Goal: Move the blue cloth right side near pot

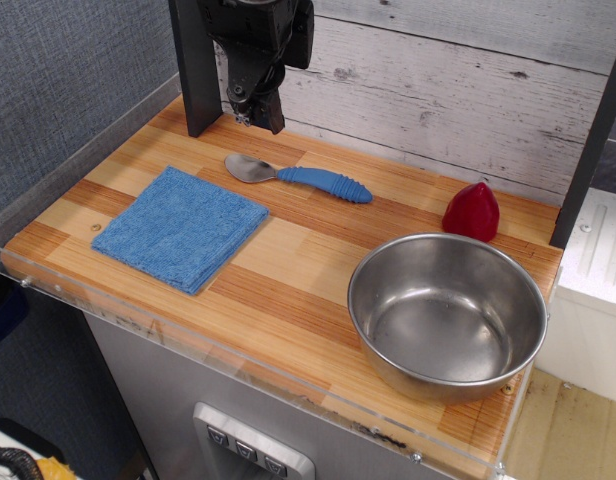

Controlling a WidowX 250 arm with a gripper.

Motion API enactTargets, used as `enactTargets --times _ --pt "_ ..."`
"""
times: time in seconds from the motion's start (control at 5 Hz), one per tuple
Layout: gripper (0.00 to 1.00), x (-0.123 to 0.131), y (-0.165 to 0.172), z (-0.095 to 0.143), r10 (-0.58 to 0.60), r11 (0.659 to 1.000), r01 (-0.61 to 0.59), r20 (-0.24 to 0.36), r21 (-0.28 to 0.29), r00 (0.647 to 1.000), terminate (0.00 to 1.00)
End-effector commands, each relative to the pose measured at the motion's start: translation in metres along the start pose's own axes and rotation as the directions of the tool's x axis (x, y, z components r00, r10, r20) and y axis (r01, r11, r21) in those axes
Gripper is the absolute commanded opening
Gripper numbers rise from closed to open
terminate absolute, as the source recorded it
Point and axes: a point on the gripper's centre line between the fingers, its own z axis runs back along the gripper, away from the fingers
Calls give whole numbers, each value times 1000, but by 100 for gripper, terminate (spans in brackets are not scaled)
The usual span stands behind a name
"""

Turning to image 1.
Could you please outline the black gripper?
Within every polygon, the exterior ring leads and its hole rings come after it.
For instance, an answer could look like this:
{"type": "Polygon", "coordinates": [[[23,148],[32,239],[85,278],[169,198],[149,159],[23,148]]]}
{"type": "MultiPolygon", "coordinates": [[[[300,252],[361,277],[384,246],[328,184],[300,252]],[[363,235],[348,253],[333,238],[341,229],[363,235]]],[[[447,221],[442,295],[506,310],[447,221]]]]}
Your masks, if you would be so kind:
{"type": "Polygon", "coordinates": [[[227,93],[236,121],[279,134],[285,119],[277,89],[287,66],[305,70],[310,65],[314,4],[199,1],[197,6],[207,35],[227,57],[227,93]]]}

